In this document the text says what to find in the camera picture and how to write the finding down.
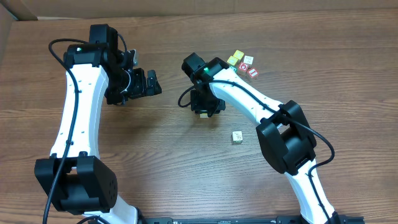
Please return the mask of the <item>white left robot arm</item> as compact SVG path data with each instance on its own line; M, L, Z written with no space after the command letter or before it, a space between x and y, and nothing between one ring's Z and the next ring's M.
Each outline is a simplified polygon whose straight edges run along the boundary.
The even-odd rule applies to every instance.
M122 106L162 91L155 71L139 68L136 56L116 29L97 24L88 40L70 39L58 58L67 78L62 120L50 155L34 167L47 194L44 223L51 208L88 223L144 223L141 211L119 195L116 174L98 149L103 103Z

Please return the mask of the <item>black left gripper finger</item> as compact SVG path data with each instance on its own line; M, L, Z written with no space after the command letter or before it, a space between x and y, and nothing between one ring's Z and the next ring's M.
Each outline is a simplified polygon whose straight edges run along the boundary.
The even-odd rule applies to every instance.
M123 94L108 94L107 95L107 104L108 105L116 105L123 106L126 103L126 98Z
M154 96L162 93L162 88L157 80L156 72L149 70L147 72L147 96Z

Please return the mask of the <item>yellow S letter block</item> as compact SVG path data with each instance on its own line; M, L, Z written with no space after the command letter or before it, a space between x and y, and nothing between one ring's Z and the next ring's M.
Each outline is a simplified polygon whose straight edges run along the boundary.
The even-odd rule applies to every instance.
M241 144L243 141L243 133L241 131L233 131L231 139L233 144Z

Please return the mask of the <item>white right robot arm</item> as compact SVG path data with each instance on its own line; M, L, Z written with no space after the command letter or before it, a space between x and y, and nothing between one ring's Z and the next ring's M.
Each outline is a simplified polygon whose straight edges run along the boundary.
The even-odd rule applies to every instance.
M292 100L281 103L263 95L218 57L205 62L192 53L183 60L182 70L193 83L187 93L188 105L195 114L210 118L229 103L255 125L263 157L288 178L305 222L338 223L338 214L317 174L317 168L334 157L322 162L315 159L317 139L330 149L333 146L310 127L300 105Z

